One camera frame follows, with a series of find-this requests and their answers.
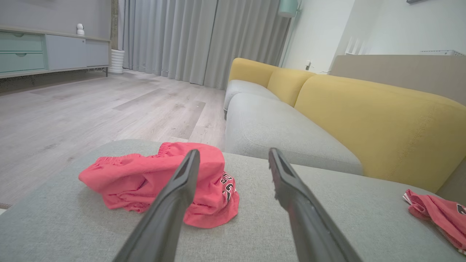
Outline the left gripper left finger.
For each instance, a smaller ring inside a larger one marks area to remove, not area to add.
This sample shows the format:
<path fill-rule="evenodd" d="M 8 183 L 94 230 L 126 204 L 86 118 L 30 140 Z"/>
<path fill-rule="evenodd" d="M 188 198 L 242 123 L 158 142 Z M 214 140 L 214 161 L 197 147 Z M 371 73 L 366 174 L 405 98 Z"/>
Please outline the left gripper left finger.
<path fill-rule="evenodd" d="M 185 211 L 197 185 L 200 153 L 191 150 L 115 256 L 115 262 L 173 262 Z"/>

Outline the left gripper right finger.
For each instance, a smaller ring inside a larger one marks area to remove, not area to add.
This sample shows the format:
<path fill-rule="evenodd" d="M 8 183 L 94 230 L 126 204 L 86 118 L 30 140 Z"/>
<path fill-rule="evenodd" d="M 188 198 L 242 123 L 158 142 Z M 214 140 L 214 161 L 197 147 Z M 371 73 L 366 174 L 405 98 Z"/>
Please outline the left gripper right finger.
<path fill-rule="evenodd" d="M 275 199 L 288 212 L 300 262 L 360 262 L 362 259 L 283 153 L 269 150 Z"/>

